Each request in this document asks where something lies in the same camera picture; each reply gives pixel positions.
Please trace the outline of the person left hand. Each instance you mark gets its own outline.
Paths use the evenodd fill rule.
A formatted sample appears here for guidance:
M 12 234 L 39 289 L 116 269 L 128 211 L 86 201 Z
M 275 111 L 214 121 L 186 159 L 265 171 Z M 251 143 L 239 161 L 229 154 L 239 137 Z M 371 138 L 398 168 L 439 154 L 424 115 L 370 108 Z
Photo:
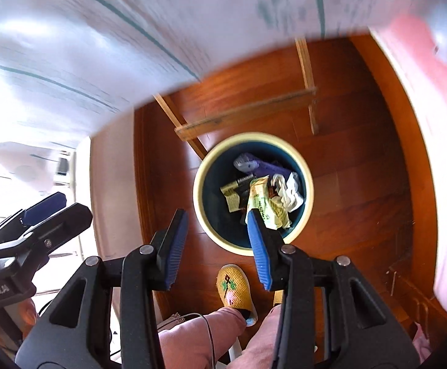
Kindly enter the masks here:
M 25 339 L 37 323 L 38 314 L 31 298 L 0 308 L 0 340 Z

